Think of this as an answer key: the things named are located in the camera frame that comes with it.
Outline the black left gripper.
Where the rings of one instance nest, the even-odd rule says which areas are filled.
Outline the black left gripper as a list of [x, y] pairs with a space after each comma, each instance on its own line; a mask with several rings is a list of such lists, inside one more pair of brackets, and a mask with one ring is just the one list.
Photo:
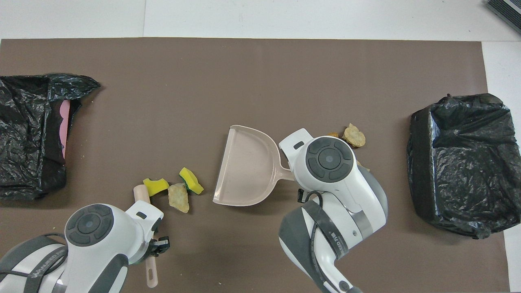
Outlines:
[[168, 236], [151, 239], [149, 242], [149, 256], [158, 257], [171, 247], [171, 242]]

